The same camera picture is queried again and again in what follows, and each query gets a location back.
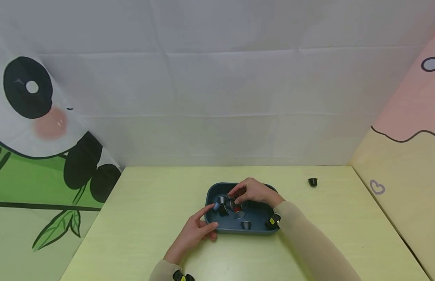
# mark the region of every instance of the tray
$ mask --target tray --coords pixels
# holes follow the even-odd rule
[[[236,186],[238,183],[216,183],[207,193],[207,198],[205,205],[209,205],[218,201],[219,196],[227,196],[227,193]],[[275,188],[269,184],[265,186],[277,192]],[[269,207],[268,204],[258,203],[254,201],[247,201],[247,206],[244,208],[245,216],[242,219],[235,219],[234,212],[230,208],[230,202],[226,203],[227,210],[229,212],[228,216],[221,216],[217,211],[210,210],[205,214],[205,221],[209,224],[210,222],[218,222],[219,226],[216,231],[218,233],[233,233],[233,234],[256,234],[256,235],[271,235],[279,230],[277,228],[273,230],[268,230],[264,223],[274,215],[274,210]],[[250,221],[251,228],[243,229],[241,222]]]

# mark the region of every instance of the panda cheek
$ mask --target panda cheek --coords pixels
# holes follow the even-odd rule
[[[41,140],[57,140],[64,136],[68,125],[66,113],[52,106],[49,112],[34,120],[34,134]]]

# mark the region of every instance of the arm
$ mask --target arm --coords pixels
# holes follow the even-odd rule
[[[229,196],[238,194],[242,195],[235,203],[264,202],[280,215],[280,230],[294,245],[316,281],[361,280],[338,248],[294,204],[285,201],[277,192],[247,178],[229,192]]]
[[[164,258],[157,263],[149,277],[149,281],[173,281],[173,274],[177,270],[182,271],[179,266],[183,256],[192,248],[197,246],[200,240],[209,238],[216,240],[215,229],[217,222],[206,224],[200,218],[213,208],[214,204],[203,207],[199,212],[190,216],[174,243],[164,255]]]

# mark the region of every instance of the white fabric backdrop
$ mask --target white fabric backdrop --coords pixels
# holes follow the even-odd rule
[[[0,0],[120,165],[341,165],[435,0]]]

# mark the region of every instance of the table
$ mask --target table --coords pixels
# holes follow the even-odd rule
[[[354,170],[316,166],[127,167],[61,281],[147,280],[188,217],[204,206],[209,187],[248,176],[294,202],[362,280],[428,280]],[[311,177],[319,179],[315,188]],[[312,280],[281,231],[220,234],[183,262],[198,281]]]

